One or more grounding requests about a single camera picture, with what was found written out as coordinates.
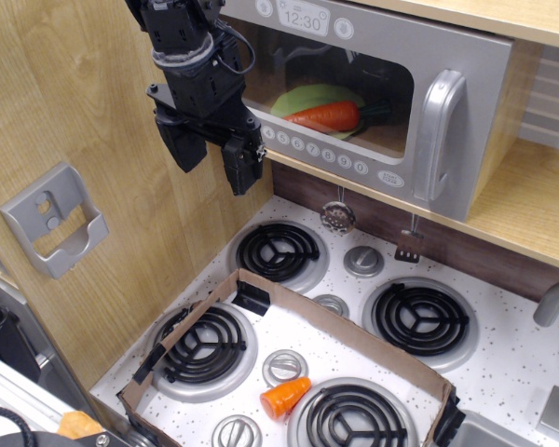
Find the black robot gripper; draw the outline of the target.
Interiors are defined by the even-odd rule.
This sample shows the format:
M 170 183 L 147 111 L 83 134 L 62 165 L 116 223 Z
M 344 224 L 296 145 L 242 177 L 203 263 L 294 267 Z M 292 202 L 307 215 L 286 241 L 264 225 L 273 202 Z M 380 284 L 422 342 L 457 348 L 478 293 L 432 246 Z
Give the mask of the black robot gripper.
M 183 172 L 207 155 L 207 142 L 222 146 L 225 175 L 243 196 L 263 175 L 265 148 L 260 123 L 242 101 L 246 66 L 237 44 L 202 44 L 182 52 L 151 50 L 165 77 L 147 94 L 156 103 L 162 141 Z

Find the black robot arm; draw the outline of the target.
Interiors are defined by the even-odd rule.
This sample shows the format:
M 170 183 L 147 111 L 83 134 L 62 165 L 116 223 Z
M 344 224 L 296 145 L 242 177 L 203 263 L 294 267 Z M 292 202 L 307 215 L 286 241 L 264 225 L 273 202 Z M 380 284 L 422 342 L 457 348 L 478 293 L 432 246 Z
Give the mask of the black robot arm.
M 165 83 L 146 93 L 156 105 L 162 141 L 184 172 L 220 147 L 225 175 L 236 196 L 262 176 L 266 154 L 261 124 L 242 101 L 246 88 L 239 45 L 245 38 L 220 20 L 222 1 L 129 1 L 148 33 L 154 64 Z

